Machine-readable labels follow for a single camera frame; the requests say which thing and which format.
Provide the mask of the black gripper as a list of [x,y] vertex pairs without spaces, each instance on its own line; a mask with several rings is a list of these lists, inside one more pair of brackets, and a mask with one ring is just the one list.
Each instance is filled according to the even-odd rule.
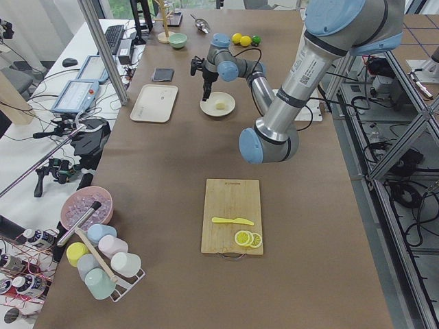
[[203,83],[203,95],[202,101],[209,99],[212,90],[212,84],[217,81],[218,73],[211,71],[206,67],[209,62],[204,58],[194,56],[191,59],[190,75],[194,76],[198,71],[202,73]]

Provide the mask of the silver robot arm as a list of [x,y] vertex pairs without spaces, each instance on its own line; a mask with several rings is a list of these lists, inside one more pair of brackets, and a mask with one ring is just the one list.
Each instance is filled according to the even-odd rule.
[[294,119],[331,64],[348,53],[372,55],[397,48],[403,37],[404,7],[404,1],[393,0],[310,1],[305,43],[276,92],[266,80],[265,67],[233,56],[230,38],[221,33],[213,35],[206,58],[191,60],[190,74],[202,72],[204,101],[218,78],[246,79],[263,116],[241,132],[240,153],[250,164],[282,162],[296,153],[299,140]]

